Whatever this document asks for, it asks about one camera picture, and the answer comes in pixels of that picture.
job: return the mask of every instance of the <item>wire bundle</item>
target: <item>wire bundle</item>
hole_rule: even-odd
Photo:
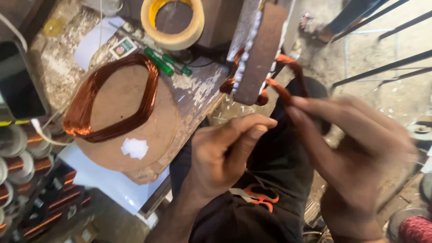
[[[431,243],[432,222],[423,216],[412,216],[399,226],[399,235],[405,243]]]
[[[93,131],[90,125],[93,103],[96,95],[106,80],[117,70],[140,65],[149,70],[143,99],[135,114],[99,131]],[[159,72],[154,63],[143,54],[131,54],[120,60],[106,64],[92,73],[79,88],[67,114],[64,117],[63,128],[73,136],[80,137],[91,143],[113,139],[128,133],[144,124],[153,112],[156,100]]]
[[[241,48],[234,56],[234,65],[231,69],[231,73],[228,77],[228,79],[220,86],[219,91],[222,93],[231,94],[232,88],[235,83],[234,74],[236,70],[238,69],[238,60],[245,51],[244,48]],[[276,61],[288,66],[294,73],[295,78],[298,80],[302,92],[302,97],[309,97],[309,93],[306,89],[305,84],[305,76],[303,75],[302,67],[299,65],[299,63],[290,57],[287,57],[283,54],[279,54],[277,56]],[[266,84],[270,85],[282,98],[283,103],[286,106],[291,105],[291,94],[288,90],[286,90],[284,87],[282,87],[277,81],[271,78],[267,78],[265,80]],[[258,96],[258,100],[255,102],[258,106],[263,106],[268,103],[268,94],[265,89],[262,90],[261,94]]]

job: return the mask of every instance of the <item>worn wooden table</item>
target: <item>worn wooden table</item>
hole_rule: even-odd
[[[82,7],[78,0],[60,0],[51,12],[51,19],[62,19],[64,26],[56,36],[47,36],[39,31],[31,44],[29,55],[43,83],[45,95],[53,110],[59,109],[73,94],[77,84],[86,75],[73,60],[75,50],[81,39],[99,22],[98,13]],[[145,35],[142,28],[124,26],[133,35],[141,38],[150,47],[157,49],[154,42]],[[117,33],[93,55],[92,67],[114,58],[107,54],[108,49],[123,36]],[[192,68],[193,75],[187,77],[174,74],[168,77],[161,74],[178,101],[177,134],[170,149],[158,161],[145,169],[125,173],[137,184],[156,180],[168,166],[188,138],[195,131],[204,117],[218,105],[222,98],[219,86],[228,74],[228,68],[220,64],[211,64],[201,68]]]

